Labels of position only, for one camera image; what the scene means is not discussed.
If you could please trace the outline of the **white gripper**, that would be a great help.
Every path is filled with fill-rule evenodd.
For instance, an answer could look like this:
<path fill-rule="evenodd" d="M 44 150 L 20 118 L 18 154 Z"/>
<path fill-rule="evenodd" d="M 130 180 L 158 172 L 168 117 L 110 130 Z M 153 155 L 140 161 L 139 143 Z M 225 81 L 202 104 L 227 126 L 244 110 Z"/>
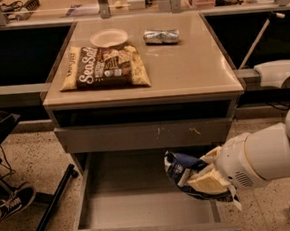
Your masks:
<path fill-rule="evenodd" d="M 268 181 L 260 177 L 247 156 L 245 142 L 249 135 L 248 132 L 237 135 L 228 139 L 222 147 L 217 146 L 202 155 L 201 160 L 208 165 L 216 161 L 217 170 L 212 169 L 207 174 L 198 174 L 195 177 L 191 177 L 187 183 L 195 191 L 210 195 L 225 193 L 230 185 L 227 180 L 236 189 L 252 189 L 266 186 Z"/>

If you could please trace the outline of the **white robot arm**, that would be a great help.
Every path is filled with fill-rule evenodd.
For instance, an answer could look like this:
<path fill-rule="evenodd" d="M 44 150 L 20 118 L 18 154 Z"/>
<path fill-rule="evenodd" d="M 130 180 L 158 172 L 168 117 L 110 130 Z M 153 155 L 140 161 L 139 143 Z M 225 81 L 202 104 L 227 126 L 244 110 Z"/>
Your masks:
<path fill-rule="evenodd" d="M 187 183 L 208 194 L 260 188 L 290 177 L 290 109 L 283 123 L 237 135 L 211 150 L 204 160 L 208 166 L 191 175 Z"/>

